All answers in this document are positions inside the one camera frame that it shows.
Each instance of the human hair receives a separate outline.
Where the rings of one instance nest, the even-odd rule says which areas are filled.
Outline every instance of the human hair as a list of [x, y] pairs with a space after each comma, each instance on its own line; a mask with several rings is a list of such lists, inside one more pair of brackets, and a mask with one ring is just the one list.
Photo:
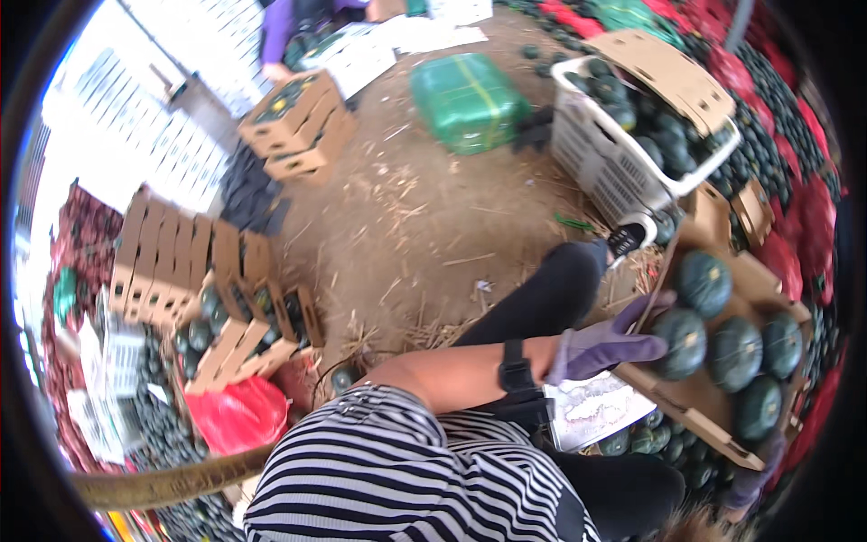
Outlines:
[[655, 535], [644, 542], [753, 542], [748, 523], [731, 524], [717, 518], [711, 506], [685, 506], [673, 513]]

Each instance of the black leggings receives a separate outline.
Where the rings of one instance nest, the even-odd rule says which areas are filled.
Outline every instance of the black leggings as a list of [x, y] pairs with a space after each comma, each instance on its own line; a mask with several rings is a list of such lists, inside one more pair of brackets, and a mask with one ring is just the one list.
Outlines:
[[[455, 346], [550, 336], [590, 312], [605, 270], [606, 245], [564, 243], [536, 273], [469, 329]], [[681, 504], [683, 477], [647, 455], [621, 457], [551, 453], [590, 512], [603, 540], [643, 535], [662, 526]]]

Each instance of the hand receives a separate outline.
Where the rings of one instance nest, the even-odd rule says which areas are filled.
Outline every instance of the hand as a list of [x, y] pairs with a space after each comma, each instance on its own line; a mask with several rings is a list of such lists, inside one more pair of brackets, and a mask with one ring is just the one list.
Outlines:
[[[676, 295], [662, 291], [656, 297], [653, 312], [662, 312], [674, 304]], [[616, 317], [582, 330], [566, 330], [560, 336], [557, 354], [546, 383], [557, 386], [563, 380], [587, 380], [624, 362], [649, 362], [665, 356], [665, 340], [652, 335], [626, 335], [650, 302], [641, 296]]]
[[765, 468], [754, 471], [751, 468], [736, 467], [731, 488], [720, 496], [721, 504], [733, 511], [742, 511], [742, 514], [737, 514], [742, 518], [749, 507], [759, 499], [761, 488], [771, 479], [785, 452], [786, 438], [782, 431], [774, 429], [765, 438], [759, 451], [759, 457], [765, 461]]
[[285, 64], [263, 64], [262, 75], [273, 82], [288, 81], [294, 73]]

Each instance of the purple shirt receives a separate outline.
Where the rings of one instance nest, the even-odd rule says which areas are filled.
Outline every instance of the purple shirt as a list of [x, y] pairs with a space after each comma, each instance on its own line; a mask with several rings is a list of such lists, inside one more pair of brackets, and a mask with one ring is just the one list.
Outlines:
[[[363, 9], [367, 6], [365, 0], [334, 0], [335, 12], [343, 8]], [[279, 64], [292, 38], [292, 0], [274, 0], [265, 8], [262, 29], [265, 31], [262, 64]]]

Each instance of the striped shirt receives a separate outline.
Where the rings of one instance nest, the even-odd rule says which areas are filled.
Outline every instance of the striped shirt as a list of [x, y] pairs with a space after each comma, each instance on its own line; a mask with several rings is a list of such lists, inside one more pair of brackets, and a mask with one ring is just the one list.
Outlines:
[[414, 396], [363, 385], [274, 448], [244, 518], [250, 542], [598, 542], [563, 472], [520, 426], [434, 417]]

